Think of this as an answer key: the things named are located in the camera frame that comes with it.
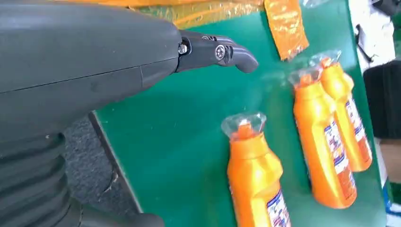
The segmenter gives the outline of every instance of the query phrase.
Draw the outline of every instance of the green surface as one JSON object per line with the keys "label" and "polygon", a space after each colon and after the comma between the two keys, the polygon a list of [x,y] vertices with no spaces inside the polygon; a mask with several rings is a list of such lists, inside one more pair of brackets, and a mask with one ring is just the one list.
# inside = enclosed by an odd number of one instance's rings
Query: green surface
{"label": "green surface", "polygon": [[293,68],[317,52],[340,48],[374,146],[348,2],[331,1],[305,9],[303,15],[311,45],[290,63],[279,61],[264,13],[197,27],[193,30],[227,35],[249,48],[260,62],[258,70],[247,75],[212,66],[179,73],[96,112],[144,212],[160,215],[167,227],[236,226],[226,177],[228,139],[220,124],[232,114],[262,111],[268,117],[267,141],[283,164],[280,182],[293,226],[385,226],[376,160],[369,170],[355,174],[358,198],[350,208],[333,210],[312,197],[287,81]]}

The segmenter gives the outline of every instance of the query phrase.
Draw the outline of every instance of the bolt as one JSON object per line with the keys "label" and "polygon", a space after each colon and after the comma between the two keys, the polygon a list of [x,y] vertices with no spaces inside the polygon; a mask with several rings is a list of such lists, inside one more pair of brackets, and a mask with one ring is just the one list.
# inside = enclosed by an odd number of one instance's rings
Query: bolt
{"label": "bolt", "polygon": [[219,61],[222,60],[224,58],[225,54],[226,54],[226,49],[224,48],[224,46],[218,45],[216,47],[216,52],[215,52],[217,60],[219,60]]}
{"label": "bolt", "polygon": [[179,54],[185,54],[188,51],[188,47],[185,44],[180,44],[180,46],[178,47],[178,53]]}

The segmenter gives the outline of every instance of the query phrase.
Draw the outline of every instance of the orange plastic bag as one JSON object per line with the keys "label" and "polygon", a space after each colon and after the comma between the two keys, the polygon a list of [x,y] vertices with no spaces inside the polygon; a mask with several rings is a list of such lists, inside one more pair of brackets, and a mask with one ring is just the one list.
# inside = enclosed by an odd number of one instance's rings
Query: orange plastic bag
{"label": "orange plastic bag", "polygon": [[264,7],[282,61],[309,46],[298,0],[265,0]]}
{"label": "orange plastic bag", "polygon": [[264,11],[263,6],[233,2],[203,2],[178,6],[129,6],[134,11],[168,20],[179,29],[187,29]]}
{"label": "orange plastic bag", "polygon": [[[181,5],[188,3],[207,2],[210,0],[68,0],[68,1],[81,1],[81,2],[94,2],[105,5],[114,6],[168,6],[168,5]],[[253,5],[263,5],[263,0],[223,0],[220,2],[235,2],[235,3],[248,3]]]}

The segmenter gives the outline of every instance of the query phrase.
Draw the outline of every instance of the floor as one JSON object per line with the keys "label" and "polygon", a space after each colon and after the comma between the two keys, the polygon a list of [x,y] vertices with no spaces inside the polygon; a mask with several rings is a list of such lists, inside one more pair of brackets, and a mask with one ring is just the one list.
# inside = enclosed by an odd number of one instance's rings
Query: floor
{"label": "floor", "polygon": [[122,184],[117,181],[106,190],[112,181],[112,166],[88,118],[75,122],[64,134],[64,156],[73,196],[99,210],[133,217],[136,209]]}

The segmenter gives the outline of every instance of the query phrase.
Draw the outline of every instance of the plastic bottle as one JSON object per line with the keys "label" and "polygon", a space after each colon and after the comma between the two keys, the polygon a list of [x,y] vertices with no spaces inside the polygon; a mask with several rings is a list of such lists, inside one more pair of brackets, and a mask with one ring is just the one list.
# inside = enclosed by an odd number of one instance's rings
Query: plastic bottle
{"label": "plastic bottle", "polygon": [[239,227],[290,227],[280,187],[280,160],[263,134],[262,113],[227,117],[221,127],[230,137],[228,179]]}
{"label": "plastic bottle", "polygon": [[349,164],[353,172],[367,170],[372,164],[372,151],[367,141],[365,128],[352,98],[354,82],[346,74],[338,59],[341,51],[328,51],[311,58],[311,65],[320,65],[322,84],[327,94],[336,103],[334,117],[344,142]]}
{"label": "plastic bottle", "polygon": [[320,73],[304,69],[291,74],[294,115],[315,199],[343,209],[353,204],[357,189],[334,120],[335,102],[324,91]]}

